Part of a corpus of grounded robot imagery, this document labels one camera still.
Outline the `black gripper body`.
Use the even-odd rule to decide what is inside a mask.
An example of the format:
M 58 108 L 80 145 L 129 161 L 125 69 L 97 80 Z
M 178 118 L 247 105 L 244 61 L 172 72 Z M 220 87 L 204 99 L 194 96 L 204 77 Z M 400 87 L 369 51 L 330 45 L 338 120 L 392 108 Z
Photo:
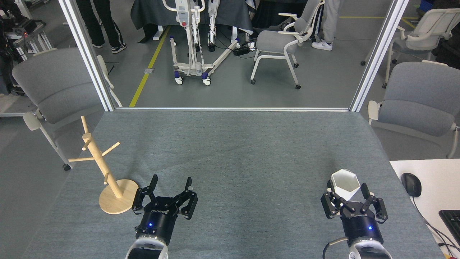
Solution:
M 345 212 L 342 213 L 340 218 L 343 223 L 345 237 L 348 239 L 348 245 L 352 245 L 361 239 L 372 239 L 381 244 L 384 243 L 373 212 L 365 214 L 350 214 Z
M 157 237 L 166 245 L 170 244 L 178 208 L 174 204 L 165 205 L 173 200 L 171 197 L 157 197 L 157 202 L 151 201 L 144 207 L 143 218 L 136 227 L 136 239 L 142 236 Z

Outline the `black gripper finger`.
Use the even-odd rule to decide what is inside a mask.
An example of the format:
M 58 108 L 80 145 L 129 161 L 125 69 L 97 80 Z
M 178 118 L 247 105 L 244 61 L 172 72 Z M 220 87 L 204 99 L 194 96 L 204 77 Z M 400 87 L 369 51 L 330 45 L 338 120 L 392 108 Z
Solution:
M 361 212 L 367 213 L 370 205 L 373 205 L 377 218 L 382 221 L 386 221 L 388 219 L 388 215 L 384 200 L 382 198 L 376 198 L 373 194 L 371 194 L 366 183 L 361 184 L 361 192 L 363 194 L 363 198 L 366 200 L 361 207 Z
M 154 202 L 154 206 L 157 206 L 159 204 L 158 200 L 156 199 L 154 195 L 154 190 L 156 188 L 158 179 L 159 179 L 158 176 L 154 175 L 152 177 L 151 183 L 148 186 L 143 187 L 143 188 L 139 187 L 137 189 L 134 200 L 133 200 L 133 205 L 132 205 L 133 213 L 137 213 L 137 211 L 144 208 L 142 203 L 146 195 L 148 195 L 151 201 Z
M 177 217 L 183 215 L 185 219 L 190 220 L 197 205 L 198 196 L 193 191 L 192 179 L 187 178 L 185 189 L 180 194 L 176 195 L 171 202 L 172 215 Z
M 331 190 L 323 193 L 321 197 L 321 204 L 327 218 L 332 219 L 337 213 L 341 213 L 344 208 L 350 213 L 354 212 L 354 207 L 352 207 L 351 203 L 348 203 L 347 200 L 335 192 L 332 180 L 328 180 L 327 187 L 330 187 Z

